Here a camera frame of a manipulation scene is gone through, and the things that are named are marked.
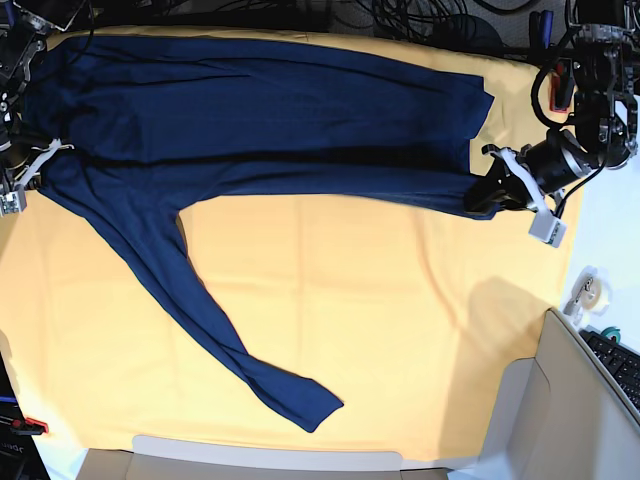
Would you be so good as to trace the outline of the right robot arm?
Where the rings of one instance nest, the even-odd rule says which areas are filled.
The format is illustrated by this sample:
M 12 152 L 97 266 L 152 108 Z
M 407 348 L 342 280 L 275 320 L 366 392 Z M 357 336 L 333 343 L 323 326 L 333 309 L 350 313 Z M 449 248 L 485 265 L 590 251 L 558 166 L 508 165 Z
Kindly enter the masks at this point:
M 90 1 L 3 1 L 1 3 L 1 191 L 26 177 L 26 163 L 11 158 L 38 137 L 21 132 L 20 103 L 32 80 L 31 63 L 48 50 L 49 37 L 64 33 L 80 14 L 94 20 Z

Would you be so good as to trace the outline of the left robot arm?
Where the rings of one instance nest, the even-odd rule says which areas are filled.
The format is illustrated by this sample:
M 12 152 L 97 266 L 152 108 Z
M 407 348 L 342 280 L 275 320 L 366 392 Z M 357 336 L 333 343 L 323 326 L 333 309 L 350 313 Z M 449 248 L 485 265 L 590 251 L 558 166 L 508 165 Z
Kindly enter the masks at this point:
M 540 194 L 561 218 L 571 195 L 639 151 L 638 2 L 567 1 L 564 21 L 552 44 L 550 18 L 530 15 L 529 56 L 540 65 L 530 100 L 546 137 L 516 152 L 483 147 L 493 163 L 465 194 L 470 214 L 537 211 Z

